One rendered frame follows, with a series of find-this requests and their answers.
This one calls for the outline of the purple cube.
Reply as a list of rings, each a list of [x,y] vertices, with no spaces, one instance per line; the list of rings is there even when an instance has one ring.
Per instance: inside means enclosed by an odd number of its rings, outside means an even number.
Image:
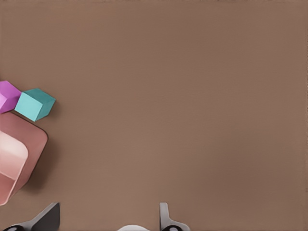
[[[21,91],[9,81],[0,81],[0,114],[13,110],[21,96]]]

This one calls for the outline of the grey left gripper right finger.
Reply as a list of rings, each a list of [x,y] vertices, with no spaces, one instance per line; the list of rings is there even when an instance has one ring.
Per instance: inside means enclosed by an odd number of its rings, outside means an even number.
[[[159,204],[160,210],[160,231],[190,231],[188,225],[174,221],[170,218],[169,208],[166,202]]]

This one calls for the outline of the teal cube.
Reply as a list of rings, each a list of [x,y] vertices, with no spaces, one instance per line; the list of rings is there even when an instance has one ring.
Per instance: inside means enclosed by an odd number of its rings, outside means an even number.
[[[55,102],[54,97],[35,88],[21,93],[14,110],[35,122],[48,116]]]

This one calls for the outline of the pink rounded container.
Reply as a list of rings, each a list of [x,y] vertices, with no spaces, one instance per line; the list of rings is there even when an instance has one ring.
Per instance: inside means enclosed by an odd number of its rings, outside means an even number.
[[[0,206],[28,182],[47,141],[39,127],[13,113],[0,114]]]

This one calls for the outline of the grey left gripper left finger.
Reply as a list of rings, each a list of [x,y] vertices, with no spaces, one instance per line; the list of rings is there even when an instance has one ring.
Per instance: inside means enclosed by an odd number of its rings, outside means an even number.
[[[33,219],[13,224],[3,231],[58,231],[60,227],[60,203],[53,202]]]

